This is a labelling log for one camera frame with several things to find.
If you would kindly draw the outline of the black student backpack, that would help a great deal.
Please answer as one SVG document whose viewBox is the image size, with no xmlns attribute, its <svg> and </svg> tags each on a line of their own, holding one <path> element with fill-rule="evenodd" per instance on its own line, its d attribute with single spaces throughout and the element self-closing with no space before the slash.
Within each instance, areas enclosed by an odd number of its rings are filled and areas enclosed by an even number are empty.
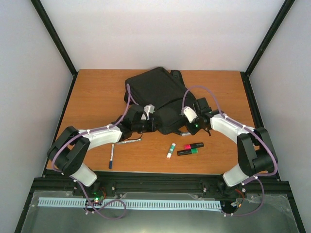
<svg viewBox="0 0 311 233">
<path fill-rule="evenodd" d="M 162 134 L 178 133 L 180 128 L 186 127 L 187 119 L 181 115 L 181 110 L 184 106 L 192 107 L 197 101 L 178 70 L 156 67 L 128 78 L 125 86 L 130 88 L 124 95 L 130 99 L 130 106 L 152 104 L 155 107 L 156 131 Z"/>
</svg>

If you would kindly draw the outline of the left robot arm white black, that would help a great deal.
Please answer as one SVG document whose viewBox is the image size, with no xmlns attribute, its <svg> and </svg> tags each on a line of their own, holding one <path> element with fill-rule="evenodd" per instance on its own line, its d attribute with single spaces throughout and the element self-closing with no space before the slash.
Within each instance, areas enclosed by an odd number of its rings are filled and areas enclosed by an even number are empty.
<svg viewBox="0 0 311 233">
<path fill-rule="evenodd" d="M 132 105 L 125 116 L 101 128 L 77 130 L 73 126 L 65 128 L 47 152 L 54 168 L 62 174 L 79 181 L 90 195 L 97 195 L 101 183 L 97 175 L 84 164 L 86 153 L 109 143 L 119 143 L 131 138 L 133 133 L 148 133 L 156 130 L 153 117 L 155 107 L 151 104 L 141 107 Z"/>
</svg>

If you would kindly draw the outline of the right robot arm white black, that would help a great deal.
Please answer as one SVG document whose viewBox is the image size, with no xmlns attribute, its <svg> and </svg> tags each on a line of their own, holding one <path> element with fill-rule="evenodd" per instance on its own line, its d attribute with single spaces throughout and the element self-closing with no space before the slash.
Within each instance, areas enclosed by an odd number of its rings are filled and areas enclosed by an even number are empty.
<svg viewBox="0 0 311 233">
<path fill-rule="evenodd" d="M 247 184 L 258 177 L 275 175 L 277 157 L 268 131 L 243 125 L 220 110 L 212 110 L 205 98 L 192 107 L 184 106 L 181 113 L 187 119 L 186 127 L 194 135 L 200 130 L 219 132 L 237 145 L 238 162 L 222 175 L 219 189 Z"/>
</svg>

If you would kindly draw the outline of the white green glue stick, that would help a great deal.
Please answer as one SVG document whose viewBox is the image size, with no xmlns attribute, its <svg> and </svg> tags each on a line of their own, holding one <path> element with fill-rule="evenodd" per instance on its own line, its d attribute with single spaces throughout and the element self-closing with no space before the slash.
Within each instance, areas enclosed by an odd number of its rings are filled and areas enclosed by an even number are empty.
<svg viewBox="0 0 311 233">
<path fill-rule="evenodd" d="M 172 144 L 171 144 L 171 146 L 170 146 L 170 148 L 169 148 L 169 151 L 168 151 L 168 153 L 167 153 L 166 158 L 168 158 L 168 159 L 171 158 L 171 156 L 172 156 L 172 154 L 173 154 L 173 151 L 174 151 L 174 149 L 175 149 L 175 146 L 176 146 L 175 143 L 172 143 Z"/>
</svg>

